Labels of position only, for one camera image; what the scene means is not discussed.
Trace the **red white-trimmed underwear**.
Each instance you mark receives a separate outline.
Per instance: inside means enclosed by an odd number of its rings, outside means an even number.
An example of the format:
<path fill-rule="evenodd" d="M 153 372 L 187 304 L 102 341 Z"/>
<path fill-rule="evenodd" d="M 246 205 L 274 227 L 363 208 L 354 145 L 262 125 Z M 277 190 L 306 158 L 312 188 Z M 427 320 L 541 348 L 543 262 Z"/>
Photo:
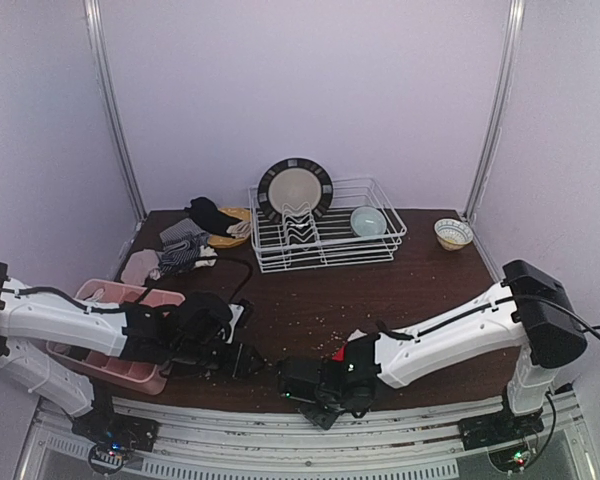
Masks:
<path fill-rule="evenodd" d="M 366 332 L 363 332 L 359 329 L 353 331 L 345 340 L 344 344 L 333 354 L 331 357 L 332 360 L 342 362 L 345 359 L 345 351 L 349 343 L 354 340 L 358 340 L 360 338 L 364 338 L 367 336 Z"/>

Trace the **striped navy underwear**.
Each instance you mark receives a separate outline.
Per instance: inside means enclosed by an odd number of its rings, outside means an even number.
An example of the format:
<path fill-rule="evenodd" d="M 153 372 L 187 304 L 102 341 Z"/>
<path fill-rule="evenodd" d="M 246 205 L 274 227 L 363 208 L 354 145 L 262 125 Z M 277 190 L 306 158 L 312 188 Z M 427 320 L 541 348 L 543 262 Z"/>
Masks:
<path fill-rule="evenodd" d="M 208 246 L 209 236 L 187 235 L 179 241 L 168 244 L 159 260 L 162 275 L 178 274 L 201 267 L 213 267 L 216 263 L 215 250 Z"/>

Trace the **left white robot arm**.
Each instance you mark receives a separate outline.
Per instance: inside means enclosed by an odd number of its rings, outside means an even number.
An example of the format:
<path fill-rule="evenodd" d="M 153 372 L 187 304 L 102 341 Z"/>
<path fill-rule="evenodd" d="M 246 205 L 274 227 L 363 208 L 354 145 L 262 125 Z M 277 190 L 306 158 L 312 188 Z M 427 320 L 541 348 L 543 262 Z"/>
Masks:
<path fill-rule="evenodd" d="M 264 366 L 235 332 L 248 304 L 229 304 L 215 294 L 187 296 L 180 304 L 77 300 L 54 287 L 29 287 L 0 262 L 0 369 L 27 390 L 55 403 L 70 418 L 109 421 L 110 395 L 34 346 L 51 341 L 122 361 L 225 370 L 247 377 Z"/>

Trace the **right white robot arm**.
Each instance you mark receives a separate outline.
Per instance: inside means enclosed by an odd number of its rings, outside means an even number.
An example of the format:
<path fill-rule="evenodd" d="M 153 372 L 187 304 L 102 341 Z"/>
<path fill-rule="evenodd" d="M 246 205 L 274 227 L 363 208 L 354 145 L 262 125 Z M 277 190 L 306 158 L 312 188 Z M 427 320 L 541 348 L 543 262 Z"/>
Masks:
<path fill-rule="evenodd" d="M 423 322 L 354 333 L 333 358 L 287 357 L 277 366 L 278 393 L 296 401 L 314 425 L 328 430 L 342 414 L 363 417 L 384 384 L 395 390 L 480 355 L 517 347 L 504 388 L 506 418 L 540 412 L 558 371 L 583 355 L 587 338 L 600 341 L 573 310 L 562 283 L 524 260 L 473 300 Z"/>

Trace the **beige pink underwear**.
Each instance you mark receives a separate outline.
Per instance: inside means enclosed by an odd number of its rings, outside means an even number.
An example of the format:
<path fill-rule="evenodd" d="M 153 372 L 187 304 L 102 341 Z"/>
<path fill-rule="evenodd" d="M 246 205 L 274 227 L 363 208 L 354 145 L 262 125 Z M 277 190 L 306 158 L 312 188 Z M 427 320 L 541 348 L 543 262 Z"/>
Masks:
<path fill-rule="evenodd" d="M 160 256 L 155 250 L 144 249 L 133 253 L 120 274 L 120 281 L 134 286 L 143 286 L 147 280 L 161 277 Z"/>

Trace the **grey striped underwear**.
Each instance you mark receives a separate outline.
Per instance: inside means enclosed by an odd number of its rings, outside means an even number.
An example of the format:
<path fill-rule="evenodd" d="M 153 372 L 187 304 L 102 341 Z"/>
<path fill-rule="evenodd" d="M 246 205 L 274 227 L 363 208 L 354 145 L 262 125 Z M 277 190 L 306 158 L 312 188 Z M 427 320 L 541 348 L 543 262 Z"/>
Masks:
<path fill-rule="evenodd" d="M 206 231 L 198 226 L 191 218 L 180 220 L 163 230 L 159 236 L 164 246 L 178 243 L 189 237 L 205 235 Z"/>

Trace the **pink plastic organizer box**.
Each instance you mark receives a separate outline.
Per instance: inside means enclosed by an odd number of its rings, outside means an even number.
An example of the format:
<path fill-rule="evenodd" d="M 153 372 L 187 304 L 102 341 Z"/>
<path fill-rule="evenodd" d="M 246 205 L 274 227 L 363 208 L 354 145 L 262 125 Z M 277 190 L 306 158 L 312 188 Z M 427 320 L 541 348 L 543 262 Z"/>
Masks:
<path fill-rule="evenodd" d="M 107 280 L 91 279 L 78 290 L 79 301 L 96 301 L 121 304 L 136 301 L 145 291 L 144 287 Z M 108 382 L 147 395 L 160 394 L 167 383 L 169 367 L 155 363 L 120 359 L 117 346 L 105 350 L 87 350 L 85 346 L 75 346 L 48 341 L 45 351 L 65 367 L 89 377 Z"/>

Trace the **white cream sock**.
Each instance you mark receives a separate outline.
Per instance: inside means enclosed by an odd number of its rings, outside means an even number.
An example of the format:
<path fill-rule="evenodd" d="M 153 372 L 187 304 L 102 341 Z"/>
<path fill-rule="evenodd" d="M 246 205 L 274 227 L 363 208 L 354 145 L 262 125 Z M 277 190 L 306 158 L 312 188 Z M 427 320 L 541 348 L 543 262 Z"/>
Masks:
<path fill-rule="evenodd" d="M 242 220 L 238 223 L 230 225 L 226 232 L 234 239 L 245 239 L 251 235 L 252 224 L 250 220 Z"/>

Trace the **light blue bowl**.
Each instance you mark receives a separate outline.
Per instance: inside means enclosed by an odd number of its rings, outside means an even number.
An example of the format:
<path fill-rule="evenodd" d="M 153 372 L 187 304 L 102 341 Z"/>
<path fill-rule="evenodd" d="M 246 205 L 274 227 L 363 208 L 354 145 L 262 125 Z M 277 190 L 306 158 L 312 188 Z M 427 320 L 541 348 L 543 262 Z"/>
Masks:
<path fill-rule="evenodd" d="M 370 206 L 356 208 L 351 213 L 350 225 L 353 233 L 358 237 L 383 235 L 387 228 L 384 214 Z"/>

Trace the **patterned white yellow bowl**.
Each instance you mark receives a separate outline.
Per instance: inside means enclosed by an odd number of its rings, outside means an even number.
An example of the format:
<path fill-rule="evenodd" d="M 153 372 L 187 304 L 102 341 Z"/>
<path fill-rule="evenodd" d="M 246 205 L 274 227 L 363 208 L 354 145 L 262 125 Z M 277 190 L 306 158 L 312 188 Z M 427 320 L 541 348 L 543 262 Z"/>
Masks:
<path fill-rule="evenodd" d="M 434 232 L 438 243 L 446 251 L 461 250 L 474 240 L 474 233 L 469 225 L 452 218 L 436 221 Z"/>

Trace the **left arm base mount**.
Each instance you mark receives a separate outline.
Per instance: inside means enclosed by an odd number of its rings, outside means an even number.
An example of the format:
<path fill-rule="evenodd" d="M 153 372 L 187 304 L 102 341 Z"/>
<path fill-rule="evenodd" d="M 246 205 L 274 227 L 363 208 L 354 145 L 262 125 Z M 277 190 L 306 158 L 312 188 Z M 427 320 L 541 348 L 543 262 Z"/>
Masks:
<path fill-rule="evenodd" d="M 91 441 L 87 463 L 92 471 L 103 476 L 118 473 L 136 452 L 153 451 L 159 423 L 155 420 L 114 414 L 111 420 L 72 420 L 72 433 Z"/>

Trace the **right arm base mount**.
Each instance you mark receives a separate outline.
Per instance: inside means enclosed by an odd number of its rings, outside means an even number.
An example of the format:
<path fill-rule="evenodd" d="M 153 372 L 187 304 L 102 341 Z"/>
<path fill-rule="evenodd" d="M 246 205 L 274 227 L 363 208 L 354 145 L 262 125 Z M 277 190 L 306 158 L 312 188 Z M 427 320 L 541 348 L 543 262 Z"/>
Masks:
<path fill-rule="evenodd" d="M 557 425 L 557 409 L 549 394 L 545 395 L 551 411 L 551 424 L 542 445 L 544 408 L 528 415 L 514 416 L 509 405 L 500 411 L 461 419 L 460 439 L 465 451 L 486 448 L 491 465 L 500 473 L 522 474 L 544 454 L 553 439 Z"/>

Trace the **left metal frame post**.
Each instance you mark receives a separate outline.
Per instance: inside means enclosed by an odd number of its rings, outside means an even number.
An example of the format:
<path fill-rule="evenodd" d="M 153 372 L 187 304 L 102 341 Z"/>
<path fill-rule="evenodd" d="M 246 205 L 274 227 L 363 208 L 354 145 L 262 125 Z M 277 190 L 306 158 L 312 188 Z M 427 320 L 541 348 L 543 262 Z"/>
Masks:
<path fill-rule="evenodd" d="M 97 0 L 84 0 L 84 12 L 90 49 L 94 59 L 96 77 L 103 101 L 105 117 L 114 146 L 123 184 L 138 223 L 147 217 L 139 184 L 131 162 L 129 148 L 117 103 L 116 92 L 109 63 L 101 5 Z"/>

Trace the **metal frame post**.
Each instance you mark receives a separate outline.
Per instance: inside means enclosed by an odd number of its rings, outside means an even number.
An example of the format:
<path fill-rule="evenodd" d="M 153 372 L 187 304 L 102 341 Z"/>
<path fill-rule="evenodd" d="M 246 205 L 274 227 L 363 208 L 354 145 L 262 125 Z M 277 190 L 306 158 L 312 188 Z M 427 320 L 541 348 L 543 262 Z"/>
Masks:
<path fill-rule="evenodd" d="M 473 184 L 464 209 L 464 217 L 473 224 L 484 196 L 486 185 L 502 134 L 502 123 L 510 98 L 516 57 L 521 42 L 526 8 L 525 0 L 511 0 L 503 41 L 500 67 L 487 129 L 481 148 Z"/>
<path fill-rule="evenodd" d="M 101 5 L 97 0 L 84 0 L 84 12 L 90 49 L 94 59 L 96 77 L 103 101 L 105 117 L 114 146 L 123 184 L 138 223 L 147 217 L 139 184 L 131 162 L 129 148 L 117 103 L 116 92 L 109 63 Z"/>

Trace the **right metal frame post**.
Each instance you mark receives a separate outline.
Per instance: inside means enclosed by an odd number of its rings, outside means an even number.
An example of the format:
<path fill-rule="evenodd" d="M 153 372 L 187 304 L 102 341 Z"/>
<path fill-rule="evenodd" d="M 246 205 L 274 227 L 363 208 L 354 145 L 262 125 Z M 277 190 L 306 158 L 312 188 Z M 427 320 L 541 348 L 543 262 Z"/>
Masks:
<path fill-rule="evenodd" d="M 521 42 L 526 8 L 525 0 L 511 0 L 503 41 L 500 67 L 487 129 L 481 148 L 473 184 L 464 209 L 464 217 L 473 224 L 484 196 L 486 185 L 502 134 L 502 123 L 510 98 L 516 57 Z"/>

